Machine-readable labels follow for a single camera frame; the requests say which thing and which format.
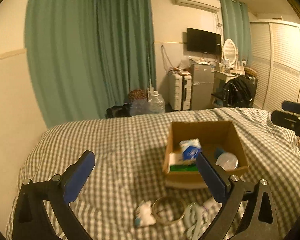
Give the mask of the brown patterned bag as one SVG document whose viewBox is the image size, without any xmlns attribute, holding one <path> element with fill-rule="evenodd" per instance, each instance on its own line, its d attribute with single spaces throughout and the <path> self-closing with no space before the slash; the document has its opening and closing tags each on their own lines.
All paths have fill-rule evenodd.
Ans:
<svg viewBox="0 0 300 240">
<path fill-rule="evenodd" d="M 135 100 L 146 100 L 147 94 L 143 89 L 135 89 L 129 92 L 128 98 L 130 102 Z"/>
</svg>

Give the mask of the brown cardboard box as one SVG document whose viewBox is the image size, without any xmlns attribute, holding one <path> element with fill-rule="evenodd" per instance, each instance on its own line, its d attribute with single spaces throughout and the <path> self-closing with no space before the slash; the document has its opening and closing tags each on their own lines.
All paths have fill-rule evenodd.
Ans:
<svg viewBox="0 0 300 240">
<path fill-rule="evenodd" d="M 182 153 L 180 142 L 198 139 L 202 153 L 217 160 L 217 150 L 232 153 L 238 160 L 238 165 L 228 175 L 235 174 L 239 177 L 248 172 L 249 166 L 241 144 L 239 135 L 231 121 L 198 121 L 198 122 L 172 122 L 167 137 L 167 146 L 163 164 L 165 185 L 175 189 L 204 189 L 206 184 L 201 177 L 196 165 L 187 168 L 175 168 L 176 162 L 181 161 Z"/>
</svg>

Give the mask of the silver mini fridge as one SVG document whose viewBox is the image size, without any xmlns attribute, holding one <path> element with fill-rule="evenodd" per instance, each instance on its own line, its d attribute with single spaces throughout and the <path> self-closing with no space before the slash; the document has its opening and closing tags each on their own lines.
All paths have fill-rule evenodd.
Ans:
<svg viewBox="0 0 300 240">
<path fill-rule="evenodd" d="M 209 64 L 192 64 L 191 109 L 202 110 L 212 107 L 211 94 L 215 77 L 215 68 Z"/>
</svg>

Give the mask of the white cotton ball bag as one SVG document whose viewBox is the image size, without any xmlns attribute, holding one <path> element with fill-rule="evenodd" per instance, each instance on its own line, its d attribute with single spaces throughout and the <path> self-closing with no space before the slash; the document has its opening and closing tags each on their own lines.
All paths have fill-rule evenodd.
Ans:
<svg viewBox="0 0 300 240">
<path fill-rule="evenodd" d="M 135 211 L 134 225 L 136 228 L 152 226 L 156 219 L 152 214 L 152 202 L 142 201 Z"/>
</svg>

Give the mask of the narrow green window curtain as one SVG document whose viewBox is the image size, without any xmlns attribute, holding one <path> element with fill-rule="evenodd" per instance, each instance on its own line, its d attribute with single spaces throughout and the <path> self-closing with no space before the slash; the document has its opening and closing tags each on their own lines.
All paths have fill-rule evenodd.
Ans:
<svg viewBox="0 0 300 240">
<path fill-rule="evenodd" d="M 221 3 L 224 40 L 231 39 L 238 48 L 239 62 L 251 65 L 251 33 L 248 7 L 238 0 L 219 0 Z"/>
</svg>

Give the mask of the clear tape roll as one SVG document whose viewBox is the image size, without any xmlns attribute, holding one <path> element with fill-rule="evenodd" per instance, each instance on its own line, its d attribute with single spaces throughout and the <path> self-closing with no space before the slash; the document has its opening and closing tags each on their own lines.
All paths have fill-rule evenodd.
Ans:
<svg viewBox="0 0 300 240">
<path fill-rule="evenodd" d="M 186 203 L 176 196 L 158 198 L 152 205 L 152 215 L 163 225 L 173 225 L 181 221 L 185 215 Z"/>
</svg>

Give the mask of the round clear plastic container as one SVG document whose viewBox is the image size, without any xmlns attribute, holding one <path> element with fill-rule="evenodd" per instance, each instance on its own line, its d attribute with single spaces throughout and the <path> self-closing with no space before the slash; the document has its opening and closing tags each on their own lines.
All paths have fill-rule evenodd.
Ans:
<svg viewBox="0 0 300 240">
<path fill-rule="evenodd" d="M 233 153 L 224 152 L 217 158 L 216 165 L 225 171 L 233 171 L 238 167 L 238 159 Z"/>
</svg>

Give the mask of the clear large water jug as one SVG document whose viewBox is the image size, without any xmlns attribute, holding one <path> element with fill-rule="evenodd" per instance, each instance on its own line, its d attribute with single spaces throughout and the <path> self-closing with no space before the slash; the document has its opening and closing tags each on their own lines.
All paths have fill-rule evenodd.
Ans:
<svg viewBox="0 0 300 240">
<path fill-rule="evenodd" d="M 162 95 L 157 91 L 153 91 L 149 97 L 149 112 L 151 114 L 165 113 L 165 101 Z"/>
</svg>

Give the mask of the white louvered wardrobe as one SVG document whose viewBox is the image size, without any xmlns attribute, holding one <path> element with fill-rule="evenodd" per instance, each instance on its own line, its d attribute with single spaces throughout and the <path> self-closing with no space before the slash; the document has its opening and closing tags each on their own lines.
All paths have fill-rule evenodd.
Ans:
<svg viewBox="0 0 300 240">
<path fill-rule="evenodd" d="M 300 102 L 300 24 L 281 20 L 250 22 L 251 68 L 258 84 L 254 107 L 280 110 Z"/>
</svg>

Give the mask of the blue tissue pack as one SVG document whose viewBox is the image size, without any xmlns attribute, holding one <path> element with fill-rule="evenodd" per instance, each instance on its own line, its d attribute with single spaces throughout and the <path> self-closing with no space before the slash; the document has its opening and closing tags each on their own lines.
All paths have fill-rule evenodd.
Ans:
<svg viewBox="0 0 300 240">
<path fill-rule="evenodd" d="M 183 161 L 195 161 L 202 147 L 198 138 L 183 140 L 179 143 Z"/>
</svg>

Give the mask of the white cream tube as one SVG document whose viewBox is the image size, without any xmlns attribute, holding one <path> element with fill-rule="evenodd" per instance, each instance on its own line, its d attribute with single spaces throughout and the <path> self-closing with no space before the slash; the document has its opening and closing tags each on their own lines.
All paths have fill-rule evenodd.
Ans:
<svg viewBox="0 0 300 240">
<path fill-rule="evenodd" d="M 207 211 L 211 207 L 213 207 L 215 204 L 216 204 L 215 199 L 213 197 L 211 197 L 203 203 L 202 207 Z"/>
</svg>

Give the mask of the white mop pole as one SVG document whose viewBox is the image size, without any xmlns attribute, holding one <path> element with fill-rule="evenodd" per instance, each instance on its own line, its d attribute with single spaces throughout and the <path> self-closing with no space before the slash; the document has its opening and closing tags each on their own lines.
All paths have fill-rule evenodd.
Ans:
<svg viewBox="0 0 300 240">
<path fill-rule="evenodd" d="M 146 42 L 146 48 L 147 48 L 147 67 L 148 67 L 148 88 L 147 88 L 147 98 L 148 101 L 150 100 L 153 86 L 152 86 L 152 69 L 151 69 L 151 57 L 150 57 L 150 48 L 149 48 L 149 42 Z"/>
</svg>

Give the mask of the white ribbed suitcase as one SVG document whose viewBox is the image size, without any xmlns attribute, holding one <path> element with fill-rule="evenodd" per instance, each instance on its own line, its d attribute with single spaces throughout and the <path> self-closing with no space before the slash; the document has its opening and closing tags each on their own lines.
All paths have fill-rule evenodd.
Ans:
<svg viewBox="0 0 300 240">
<path fill-rule="evenodd" d="M 174 111 L 186 111 L 190 109 L 192 77 L 188 71 L 170 72 L 169 104 Z"/>
</svg>

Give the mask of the white oval vanity mirror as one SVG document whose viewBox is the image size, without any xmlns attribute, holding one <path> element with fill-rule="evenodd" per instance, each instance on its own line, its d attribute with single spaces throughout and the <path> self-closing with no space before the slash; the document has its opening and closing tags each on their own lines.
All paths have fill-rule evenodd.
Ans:
<svg viewBox="0 0 300 240">
<path fill-rule="evenodd" d="M 226 39 L 222 48 L 223 60 L 229 61 L 230 65 L 236 65 L 238 60 L 238 48 L 230 38 Z"/>
</svg>

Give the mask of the green white flat box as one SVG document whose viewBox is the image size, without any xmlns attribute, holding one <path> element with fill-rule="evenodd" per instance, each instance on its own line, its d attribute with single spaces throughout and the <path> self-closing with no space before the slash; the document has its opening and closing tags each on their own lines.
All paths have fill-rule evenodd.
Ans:
<svg viewBox="0 0 300 240">
<path fill-rule="evenodd" d="M 183 160 L 181 153 L 170 153 L 168 159 L 168 172 L 197 172 L 195 160 Z"/>
</svg>

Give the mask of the black bag on floor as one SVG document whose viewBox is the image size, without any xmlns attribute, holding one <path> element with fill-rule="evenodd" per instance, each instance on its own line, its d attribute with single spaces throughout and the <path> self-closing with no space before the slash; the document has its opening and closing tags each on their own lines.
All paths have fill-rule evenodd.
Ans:
<svg viewBox="0 0 300 240">
<path fill-rule="evenodd" d="M 106 110 L 106 118 L 121 118 L 130 116 L 130 104 L 125 103 L 121 106 L 113 106 Z"/>
</svg>

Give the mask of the grey checked bed quilt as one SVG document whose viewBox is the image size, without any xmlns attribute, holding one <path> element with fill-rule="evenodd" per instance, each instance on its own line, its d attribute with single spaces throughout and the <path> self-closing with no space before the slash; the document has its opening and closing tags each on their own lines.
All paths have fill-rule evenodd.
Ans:
<svg viewBox="0 0 300 240">
<path fill-rule="evenodd" d="M 300 151 L 295 134 L 271 123 L 270 113 L 255 108 L 215 108 L 129 118 L 68 122 L 48 129 L 19 171 L 47 181 L 63 173 L 84 151 L 93 151 L 95 167 L 71 208 L 93 239 L 184 239 L 183 222 L 149 228 L 134 226 L 134 211 L 143 200 L 174 195 L 203 204 L 208 190 L 168 189 L 162 165 L 173 121 L 231 121 L 245 152 L 249 170 L 243 179 L 269 182 L 279 237 L 300 216 Z"/>
</svg>

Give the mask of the black wall television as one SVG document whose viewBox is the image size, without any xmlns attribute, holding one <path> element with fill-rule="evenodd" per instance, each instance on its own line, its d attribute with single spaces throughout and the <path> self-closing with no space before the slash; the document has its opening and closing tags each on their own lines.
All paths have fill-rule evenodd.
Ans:
<svg viewBox="0 0 300 240">
<path fill-rule="evenodd" d="M 187 28 L 186 45 L 188 51 L 220 55 L 221 35 L 209 31 Z"/>
</svg>

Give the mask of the large green curtain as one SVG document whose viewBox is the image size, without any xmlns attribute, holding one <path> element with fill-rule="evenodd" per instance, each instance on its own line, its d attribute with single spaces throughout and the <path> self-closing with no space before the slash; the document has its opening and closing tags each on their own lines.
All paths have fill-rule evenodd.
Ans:
<svg viewBox="0 0 300 240">
<path fill-rule="evenodd" d="M 102 119 L 156 84 L 151 0 L 28 0 L 25 46 L 47 127 Z"/>
</svg>

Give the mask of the white dressing table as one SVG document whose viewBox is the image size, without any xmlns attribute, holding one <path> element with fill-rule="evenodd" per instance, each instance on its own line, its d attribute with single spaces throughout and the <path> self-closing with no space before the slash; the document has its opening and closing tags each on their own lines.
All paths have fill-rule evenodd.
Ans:
<svg viewBox="0 0 300 240">
<path fill-rule="evenodd" d="M 211 93 L 211 103 L 213 107 L 215 108 L 223 107 L 223 96 L 222 96 L 223 87 L 228 81 L 238 76 L 239 74 L 234 72 L 225 73 L 219 70 L 215 70 L 213 91 Z"/>
</svg>

